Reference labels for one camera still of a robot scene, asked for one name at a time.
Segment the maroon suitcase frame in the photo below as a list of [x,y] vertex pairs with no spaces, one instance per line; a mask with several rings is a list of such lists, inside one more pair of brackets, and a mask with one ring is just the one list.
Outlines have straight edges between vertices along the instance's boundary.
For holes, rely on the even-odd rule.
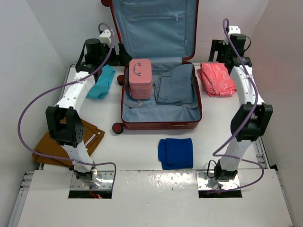
[[[110,7],[111,13],[113,16],[113,20],[115,23],[117,35],[119,38],[119,42],[122,42],[121,39],[121,34],[120,31],[118,30],[118,26],[116,23],[116,19],[114,16],[114,9],[112,5],[112,0],[101,0],[102,4],[106,7]],[[198,15],[198,4],[199,0],[196,0],[196,15]],[[194,51],[193,54],[188,56],[188,57],[183,57],[182,58],[182,64],[191,64],[190,62],[187,62],[191,58],[194,57],[195,55],[195,50],[196,50],[196,28],[197,28],[197,17],[196,17],[196,24],[195,24],[195,42],[194,42]],[[197,95],[197,100],[198,100],[198,107],[200,111],[200,119],[197,121],[192,121],[192,122],[126,122],[123,120],[123,103],[124,103],[124,92],[125,92],[125,74],[126,70],[128,69],[128,65],[124,69],[124,75],[118,76],[118,82],[120,85],[123,86],[122,88],[122,99],[121,99],[121,120],[123,123],[115,123],[113,124],[113,131],[116,134],[121,134],[123,132],[123,129],[128,129],[128,130],[167,130],[167,129],[194,129],[198,126],[199,122],[202,119],[202,103],[201,103],[201,96],[200,96],[200,90],[199,90],[199,84],[197,77],[194,76],[194,81],[195,81],[195,87],[196,87],[196,95]]]

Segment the teal towel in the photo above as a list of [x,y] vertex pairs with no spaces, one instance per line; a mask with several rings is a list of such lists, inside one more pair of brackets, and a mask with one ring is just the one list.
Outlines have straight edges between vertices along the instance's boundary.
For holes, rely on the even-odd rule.
[[99,76],[98,81],[89,90],[87,97],[92,99],[104,98],[108,94],[115,73],[116,71],[114,70],[113,67],[109,65],[104,66],[102,68],[102,73]]

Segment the red folded cloth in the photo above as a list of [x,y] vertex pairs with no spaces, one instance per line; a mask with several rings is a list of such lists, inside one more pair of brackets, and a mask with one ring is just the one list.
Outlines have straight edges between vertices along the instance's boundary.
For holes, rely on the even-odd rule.
[[201,63],[197,72],[210,97],[235,94],[236,86],[223,63]]

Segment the zipper pocket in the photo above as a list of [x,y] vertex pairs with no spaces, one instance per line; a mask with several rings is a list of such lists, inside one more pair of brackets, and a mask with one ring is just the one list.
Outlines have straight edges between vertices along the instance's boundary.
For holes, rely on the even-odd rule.
[[158,14],[137,14],[132,17],[127,17],[127,21],[138,21],[138,20],[152,20],[152,19],[175,19],[179,20],[180,17],[185,16],[185,11],[169,12],[169,13],[158,13]]

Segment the open suitcase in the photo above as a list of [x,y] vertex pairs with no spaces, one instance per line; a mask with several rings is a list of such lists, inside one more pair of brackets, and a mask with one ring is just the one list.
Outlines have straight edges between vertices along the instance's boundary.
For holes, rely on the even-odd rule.
[[[155,84],[152,97],[132,99],[129,94],[128,72],[125,67],[123,80],[121,119],[115,123],[117,134],[128,130],[193,129],[202,119],[202,104],[195,68],[187,62],[195,55],[198,0],[101,0],[110,7],[119,41],[133,59],[148,58],[152,64]],[[192,96],[192,103],[160,104],[156,82],[164,76],[186,77],[172,86],[161,83],[167,96]]]

